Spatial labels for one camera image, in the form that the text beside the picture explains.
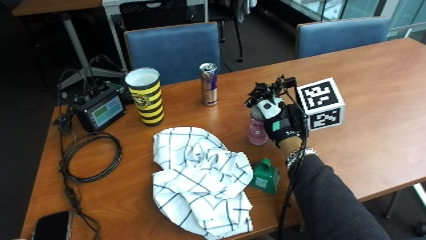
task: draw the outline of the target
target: desk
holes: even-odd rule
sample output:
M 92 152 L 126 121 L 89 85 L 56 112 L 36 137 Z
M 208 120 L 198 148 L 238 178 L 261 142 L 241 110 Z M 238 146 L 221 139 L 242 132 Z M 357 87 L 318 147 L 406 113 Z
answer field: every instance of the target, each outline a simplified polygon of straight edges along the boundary
M 152 197 L 153 135 L 169 127 L 194 126 L 213 133 L 232 151 L 246 153 L 252 162 L 269 157 L 285 176 L 284 156 L 272 142 L 253 146 L 248 139 L 249 109 L 244 102 L 256 82 L 272 83 L 278 75 L 296 76 L 298 84 L 334 77 L 346 102 L 343 125 L 312 132 L 322 160 L 366 201 L 426 180 L 426 47 L 411 39 L 383 42 L 346 51 L 278 63 L 218 76 L 218 104 L 201 105 L 200 81 L 162 87 L 165 119 L 160 126 L 142 125 L 134 106 L 106 129 L 122 143 L 124 157 L 104 179 L 83 184 L 83 209 L 102 225 L 104 239 L 202 239 L 185 232 L 160 213 Z M 73 159 L 71 170 L 88 176 L 109 164 L 113 146 L 93 144 Z M 21 237 L 29 238 L 37 218 L 69 209 L 59 174 L 59 133 L 51 127 L 37 172 Z M 254 230 L 232 239 L 250 239 L 277 228 L 288 186 L 277 195 L 248 187 Z M 286 225 L 301 220 L 290 208 Z M 80 218 L 73 239 L 91 239 Z
M 59 12 L 61 15 L 65 30 L 81 64 L 81 69 L 79 70 L 79 73 L 75 73 L 63 81 L 61 88 L 67 88 L 68 86 L 83 80 L 81 75 L 85 77 L 89 77 L 92 75 L 99 77 L 122 77 L 124 75 L 124 73 L 121 72 L 114 72 L 89 66 L 89 62 L 84 54 L 76 29 L 73 27 L 69 15 L 67 13 L 67 11 L 83 10 L 97 7 L 101 7 L 100 0 L 23 0 L 20 5 L 12 11 L 13 16 L 27 16 L 33 14 L 55 12 Z

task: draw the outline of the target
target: checkered cloth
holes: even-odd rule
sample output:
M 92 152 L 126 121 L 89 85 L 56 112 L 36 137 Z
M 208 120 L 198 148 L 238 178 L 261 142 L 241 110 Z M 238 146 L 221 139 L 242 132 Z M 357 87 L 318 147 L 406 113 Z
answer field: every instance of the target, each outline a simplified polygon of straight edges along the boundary
M 244 153 L 228 151 L 200 128 L 169 128 L 154 135 L 153 197 L 162 214 L 186 231 L 221 239 L 253 230 L 244 188 L 253 170 Z

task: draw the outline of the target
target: black phone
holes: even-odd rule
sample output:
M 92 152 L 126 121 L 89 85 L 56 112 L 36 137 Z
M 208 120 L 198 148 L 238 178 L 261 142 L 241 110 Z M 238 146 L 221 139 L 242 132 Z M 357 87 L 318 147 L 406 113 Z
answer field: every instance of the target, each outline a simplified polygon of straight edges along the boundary
M 71 224 L 71 211 L 43 216 L 36 223 L 32 240 L 69 240 Z

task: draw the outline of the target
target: energy drink can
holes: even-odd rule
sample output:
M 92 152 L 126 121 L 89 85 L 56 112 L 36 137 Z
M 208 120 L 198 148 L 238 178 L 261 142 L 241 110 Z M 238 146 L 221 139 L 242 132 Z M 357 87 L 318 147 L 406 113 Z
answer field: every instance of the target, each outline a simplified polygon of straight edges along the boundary
M 217 103 L 217 66 L 204 63 L 200 66 L 202 103 L 213 106 Z

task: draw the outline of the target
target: yellow cup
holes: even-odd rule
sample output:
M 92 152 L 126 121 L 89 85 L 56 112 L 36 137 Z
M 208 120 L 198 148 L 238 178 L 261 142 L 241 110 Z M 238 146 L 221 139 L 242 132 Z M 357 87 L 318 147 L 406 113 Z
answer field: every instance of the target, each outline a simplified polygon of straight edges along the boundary
M 138 68 L 125 76 L 125 82 L 144 124 L 157 126 L 164 119 L 158 71 Z

